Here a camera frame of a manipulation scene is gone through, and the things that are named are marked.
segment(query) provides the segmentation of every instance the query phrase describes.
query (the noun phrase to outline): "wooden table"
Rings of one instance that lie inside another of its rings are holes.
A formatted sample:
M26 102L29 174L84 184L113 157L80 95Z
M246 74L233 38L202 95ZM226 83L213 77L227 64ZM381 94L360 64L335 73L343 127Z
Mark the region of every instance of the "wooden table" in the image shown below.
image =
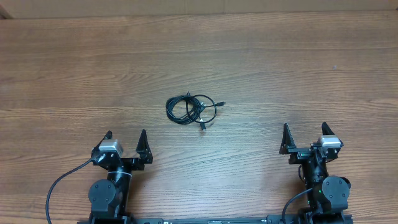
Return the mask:
M206 133L166 117L187 91L226 102ZM323 121L345 143L328 170L352 183L346 213L398 222L397 11L0 21L0 102L0 223L46 223L53 181L109 129L126 156L148 133L136 217L281 214L303 190L279 155L283 123L307 147ZM53 223L87 219L104 178L88 166L63 179Z

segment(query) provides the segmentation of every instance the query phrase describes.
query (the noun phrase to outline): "wooden tabletop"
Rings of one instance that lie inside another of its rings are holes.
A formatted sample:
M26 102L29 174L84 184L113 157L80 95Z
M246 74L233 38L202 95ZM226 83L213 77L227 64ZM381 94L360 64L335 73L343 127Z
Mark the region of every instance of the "wooden tabletop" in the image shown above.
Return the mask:
M167 99L188 91L226 102L206 133L167 119ZM397 223L397 11L3 20L0 223L46 223L49 187L107 130L126 156L147 130L136 217L281 214L304 189L279 155L283 123L307 147L323 121L345 143L328 170L352 183L346 214ZM87 219L105 178L94 166L64 178L53 223Z

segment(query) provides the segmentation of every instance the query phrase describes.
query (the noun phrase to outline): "cable connector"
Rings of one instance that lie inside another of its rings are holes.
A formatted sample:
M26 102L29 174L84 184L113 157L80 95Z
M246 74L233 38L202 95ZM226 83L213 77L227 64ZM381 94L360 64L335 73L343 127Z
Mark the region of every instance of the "cable connector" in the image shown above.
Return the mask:
M201 119L201 118L200 118L200 127L201 127L201 130L202 130L202 131L206 131L206 125L205 125L205 123L203 122L203 119Z
M216 103L216 106L224 106L224 105L225 105L225 102Z

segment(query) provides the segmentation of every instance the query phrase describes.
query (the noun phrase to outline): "wood grain surface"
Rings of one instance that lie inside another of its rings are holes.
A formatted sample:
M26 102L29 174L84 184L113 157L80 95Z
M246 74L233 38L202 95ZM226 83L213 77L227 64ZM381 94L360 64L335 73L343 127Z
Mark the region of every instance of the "wood grain surface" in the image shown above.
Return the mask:
M187 91L226 102L206 133L166 117ZM398 222L397 11L3 20L0 102L0 223L46 223L53 181L109 129L126 156L148 133L136 217L281 214L303 190L279 155L283 123L305 147L323 121L345 143L328 170L352 183L346 213ZM63 179L53 223L87 219L103 178L88 166Z

